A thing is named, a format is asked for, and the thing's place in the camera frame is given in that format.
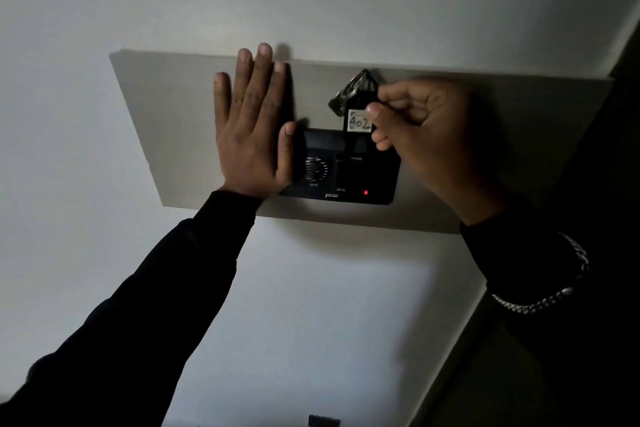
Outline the person's right hand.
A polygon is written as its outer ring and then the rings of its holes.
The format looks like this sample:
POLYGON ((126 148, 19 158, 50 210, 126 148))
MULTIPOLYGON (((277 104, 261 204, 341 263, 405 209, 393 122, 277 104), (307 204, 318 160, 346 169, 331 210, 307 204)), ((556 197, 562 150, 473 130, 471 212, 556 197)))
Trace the person's right hand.
POLYGON ((400 142, 374 142, 376 148, 395 149, 415 178, 464 225, 507 208, 508 192, 481 164, 472 143, 470 91, 454 82, 417 78, 380 85, 375 102, 406 120, 400 142))

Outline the person's left hand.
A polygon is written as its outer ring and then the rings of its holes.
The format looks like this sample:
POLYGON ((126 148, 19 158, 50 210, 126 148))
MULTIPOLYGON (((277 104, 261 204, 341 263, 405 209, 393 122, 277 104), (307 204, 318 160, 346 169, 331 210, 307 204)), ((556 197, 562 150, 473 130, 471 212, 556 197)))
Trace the person's left hand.
POLYGON ((275 60, 266 96, 259 109, 247 105, 247 86, 256 58, 249 49, 238 51, 234 79, 230 79, 228 122, 216 129, 216 146, 224 183, 221 190, 263 202, 287 186, 276 183, 277 140, 289 81, 288 65, 275 60))

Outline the black key tag white label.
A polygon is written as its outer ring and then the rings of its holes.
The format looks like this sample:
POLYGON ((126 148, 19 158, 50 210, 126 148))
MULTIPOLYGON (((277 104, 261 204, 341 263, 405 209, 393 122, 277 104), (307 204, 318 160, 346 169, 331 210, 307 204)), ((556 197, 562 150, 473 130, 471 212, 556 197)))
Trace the black key tag white label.
POLYGON ((368 69, 361 70, 342 90, 344 99, 344 128, 345 153, 351 158, 364 150, 357 150, 358 141, 364 135, 372 133, 372 123, 367 117, 367 106, 378 99, 378 83, 368 69))

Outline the person's right forearm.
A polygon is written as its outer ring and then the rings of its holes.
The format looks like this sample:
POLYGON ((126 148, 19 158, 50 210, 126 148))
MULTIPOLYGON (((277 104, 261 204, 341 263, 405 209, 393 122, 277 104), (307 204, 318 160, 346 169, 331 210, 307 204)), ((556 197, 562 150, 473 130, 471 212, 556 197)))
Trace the person's right forearm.
POLYGON ((575 427, 640 427, 640 244, 616 232, 590 245, 508 199, 460 229, 509 332, 575 427))

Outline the person's left forearm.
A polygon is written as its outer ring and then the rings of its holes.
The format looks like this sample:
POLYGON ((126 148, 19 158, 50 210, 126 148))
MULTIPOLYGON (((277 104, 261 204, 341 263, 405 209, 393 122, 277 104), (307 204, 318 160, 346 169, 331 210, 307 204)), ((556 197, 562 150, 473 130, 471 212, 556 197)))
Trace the person's left forearm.
POLYGON ((261 201, 214 191, 0 404, 0 427, 161 427, 261 201))

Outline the silver keys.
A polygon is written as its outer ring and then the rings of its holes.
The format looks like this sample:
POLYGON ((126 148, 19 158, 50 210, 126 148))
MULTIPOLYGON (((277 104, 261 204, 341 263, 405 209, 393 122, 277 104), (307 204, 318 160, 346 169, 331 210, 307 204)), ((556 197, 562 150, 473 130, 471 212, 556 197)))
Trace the silver keys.
POLYGON ((361 79, 362 76, 360 74, 354 76, 354 78, 328 102, 328 107, 336 116, 344 117, 348 101, 358 92, 361 79))

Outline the grey wall mounting board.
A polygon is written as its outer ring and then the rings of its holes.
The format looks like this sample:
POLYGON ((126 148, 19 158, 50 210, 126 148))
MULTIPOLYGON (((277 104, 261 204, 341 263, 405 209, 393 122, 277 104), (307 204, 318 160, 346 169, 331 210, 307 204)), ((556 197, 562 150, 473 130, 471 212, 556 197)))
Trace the grey wall mounting board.
MULTIPOLYGON (((233 56, 120 50, 110 60, 157 192, 164 206, 196 210, 223 176, 215 147, 212 79, 234 75, 233 56)), ((293 60, 292 103, 284 120, 297 119, 298 131, 312 129, 341 138, 342 119, 328 106, 364 68, 379 82, 431 76, 461 82, 475 90, 488 124, 491 160, 510 191, 542 204, 552 193, 580 140, 609 95, 610 78, 450 72, 426 67, 379 66, 293 60)), ((356 196, 334 187, 335 159, 321 153, 322 137, 309 136, 298 152, 325 164, 316 182, 301 179, 284 195, 269 199, 259 216, 384 229, 456 234, 455 214, 428 192, 402 164, 389 204, 373 204, 373 189, 360 180, 356 196)))

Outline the black key card switch panel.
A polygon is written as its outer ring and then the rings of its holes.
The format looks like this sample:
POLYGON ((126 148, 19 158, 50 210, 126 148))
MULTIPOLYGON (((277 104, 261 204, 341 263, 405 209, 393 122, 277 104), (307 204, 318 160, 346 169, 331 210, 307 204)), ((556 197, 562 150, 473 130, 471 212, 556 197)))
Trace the black key card switch panel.
POLYGON ((294 177, 281 196, 388 205, 401 159, 379 151, 368 133, 302 128, 294 144, 294 177))

